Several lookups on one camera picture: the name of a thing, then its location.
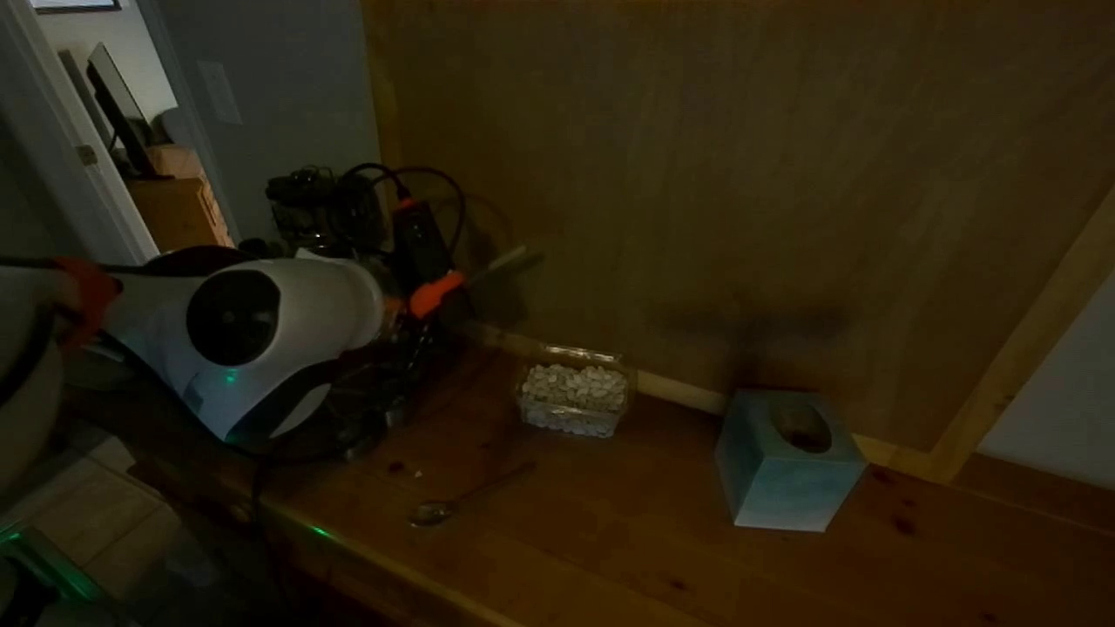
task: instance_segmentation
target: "white wall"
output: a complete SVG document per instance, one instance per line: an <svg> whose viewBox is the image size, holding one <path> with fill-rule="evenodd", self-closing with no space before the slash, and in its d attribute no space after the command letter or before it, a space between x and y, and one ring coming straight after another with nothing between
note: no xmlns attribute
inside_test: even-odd
<svg viewBox="0 0 1115 627"><path fill-rule="evenodd" d="M57 257L81 255L60 204L41 188L31 159L0 119L0 255Z"/></svg>
<svg viewBox="0 0 1115 627"><path fill-rule="evenodd" d="M143 0L143 10L242 235L275 235L269 177L380 154L360 0Z"/></svg>
<svg viewBox="0 0 1115 627"><path fill-rule="evenodd" d="M123 0L123 10L38 12L38 27L52 48L68 48L81 67L100 42L147 119L178 103L136 0Z"/></svg>
<svg viewBox="0 0 1115 627"><path fill-rule="evenodd" d="M1115 275L984 440L984 453L1115 486Z"/></svg>

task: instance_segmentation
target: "wooden surface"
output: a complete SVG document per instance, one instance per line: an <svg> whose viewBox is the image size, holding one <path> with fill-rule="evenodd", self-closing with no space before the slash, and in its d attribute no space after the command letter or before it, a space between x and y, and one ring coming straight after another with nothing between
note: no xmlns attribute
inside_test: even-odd
<svg viewBox="0 0 1115 627"><path fill-rule="evenodd" d="M954 486L1115 536L1115 495L1095 484L1026 471L992 455L973 455L954 478Z"/></svg>
<svg viewBox="0 0 1115 627"><path fill-rule="evenodd" d="M275 471L269 529L402 623L1115 623L1110 529L888 471L825 536L733 529L713 416L638 398L609 443L534 430L513 375L510 354L470 352L369 453ZM68 398L68 412L246 508L250 464L150 398ZM420 500L455 508L411 529Z"/></svg>
<svg viewBox="0 0 1115 627"><path fill-rule="evenodd" d="M476 195L476 257L544 255L490 319L821 391L906 471L1014 392L984 380L1046 347L1014 326L1115 182L1103 0L367 5L388 155Z"/></svg>

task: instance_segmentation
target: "wooden countertop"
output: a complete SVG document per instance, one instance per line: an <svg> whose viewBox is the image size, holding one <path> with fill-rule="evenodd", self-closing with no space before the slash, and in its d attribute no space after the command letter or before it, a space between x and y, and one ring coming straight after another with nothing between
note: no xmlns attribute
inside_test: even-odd
<svg viewBox="0 0 1115 627"><path fill-rule="evenodd" d="M275 471L262 508L293 560L415 623L1115 623L1115 529L884 471L821 536L735 529L717 416L638 398L616 440L568 440L520 426L513 375L502 352L459 354L380 445ZM246 459L113 402L68 399L246 500ZM415 529L420 500L455 508Z"/></svg>

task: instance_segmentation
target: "tissue box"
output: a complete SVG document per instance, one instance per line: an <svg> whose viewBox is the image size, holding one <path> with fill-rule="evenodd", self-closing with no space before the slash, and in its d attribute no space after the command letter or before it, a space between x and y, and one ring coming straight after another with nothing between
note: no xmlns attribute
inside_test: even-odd
<svg viewBox="0 0 1115 627"><path fill-rule="evenodd" d="M819 392L737 391L728 402L717 471L735 525L821 534L865 465Z"/></svg>

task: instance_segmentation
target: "door frame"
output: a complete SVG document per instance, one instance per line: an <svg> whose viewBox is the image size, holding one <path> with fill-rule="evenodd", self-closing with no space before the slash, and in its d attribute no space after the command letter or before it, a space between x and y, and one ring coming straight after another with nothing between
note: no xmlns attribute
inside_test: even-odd
<svg viewBox="0 0 1115 627"><path fill-rule="evenodd" d="M156 243L31 4L0 4L0 116L95 262L143 264Z"/></svg>

